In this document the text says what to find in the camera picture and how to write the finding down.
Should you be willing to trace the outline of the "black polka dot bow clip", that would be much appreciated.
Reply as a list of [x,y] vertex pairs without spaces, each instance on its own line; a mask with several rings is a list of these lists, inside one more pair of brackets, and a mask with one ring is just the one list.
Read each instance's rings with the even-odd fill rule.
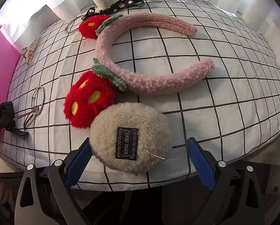
[[117,2],[113,3],[110,7],[106,9],[101,9],[99,11],[96,11],[94,7],[91,7],[84,15],[82,21],[85,21],[86,19],[96,15],[110,15],[124,9],[132,7],[141,7],[143,5],[144,0],[118,0]]

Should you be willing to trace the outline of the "beige fluffy round pom charm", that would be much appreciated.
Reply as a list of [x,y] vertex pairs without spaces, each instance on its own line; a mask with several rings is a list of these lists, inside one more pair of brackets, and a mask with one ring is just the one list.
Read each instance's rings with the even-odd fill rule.
[[171,147],[167,117],[141,103],[118,103],[103,110],[90,127],[90,146],[105,166],[140,174],[165,161]]

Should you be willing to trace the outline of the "pink plastic bin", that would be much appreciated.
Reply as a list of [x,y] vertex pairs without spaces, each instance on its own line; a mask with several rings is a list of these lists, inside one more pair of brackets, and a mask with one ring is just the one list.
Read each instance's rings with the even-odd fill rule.
[[19,61],[19,50],[0,25],[0,104],[7,101],[10,82]]

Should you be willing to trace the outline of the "pink strawberry plush headband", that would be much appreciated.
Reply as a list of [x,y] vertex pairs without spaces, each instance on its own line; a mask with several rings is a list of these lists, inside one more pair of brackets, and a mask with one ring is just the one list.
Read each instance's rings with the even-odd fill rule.
[[95,57],[90,70],[83,73],[71,87],[64,102],[64,115],[75,128],[89,128],[96,116],[116,104],[118,92],[138,95],[168,95],[199,82],[215,68],[204,59],[173,74],[150,76],[117,66],[110,56],[113,42],[123,33],[139,27],[157,27],[192,37],[194,25],[181,19],[158,13],[95,15],[79,25],[85,38],[96,41]]

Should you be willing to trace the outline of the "silver bangle with clasp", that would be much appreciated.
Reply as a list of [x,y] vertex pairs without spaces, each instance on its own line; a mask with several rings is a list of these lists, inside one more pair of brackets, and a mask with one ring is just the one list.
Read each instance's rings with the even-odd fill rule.
[[35,116],[38,116],[44,107],[46,91],[43,86],[37,87],[31,96],[31,109],[34,110]]

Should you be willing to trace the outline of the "plain silver bangle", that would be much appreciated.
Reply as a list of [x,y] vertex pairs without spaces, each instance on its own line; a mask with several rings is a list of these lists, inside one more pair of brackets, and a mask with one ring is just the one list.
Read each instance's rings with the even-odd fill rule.
[[84,18],[84,15],[79,15],[77,17],[75,17],[74,19],[70,20],[68,22],[68,24],[66,25],[65,29],[64,29],[64,32],[67,33],[67,34],[70,34],[70,33],[75,33],[78,29],[75,28],[75,29],[72,29],[72,27],[74,26],[74,23],[79,20],[79,19],[83,19]]

